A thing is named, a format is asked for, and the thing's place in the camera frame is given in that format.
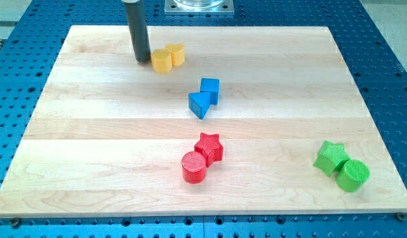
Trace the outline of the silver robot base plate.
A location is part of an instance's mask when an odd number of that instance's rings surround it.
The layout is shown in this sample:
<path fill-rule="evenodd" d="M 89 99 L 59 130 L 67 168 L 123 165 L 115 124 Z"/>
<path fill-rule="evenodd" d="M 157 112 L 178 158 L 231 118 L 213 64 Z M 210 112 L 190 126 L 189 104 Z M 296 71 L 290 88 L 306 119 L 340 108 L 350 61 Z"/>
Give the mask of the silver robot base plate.
<path fill-rule="evenodd" d="M 165 0 L 166 15 L 228 14 L 235 11 L 233 0 Z"/>

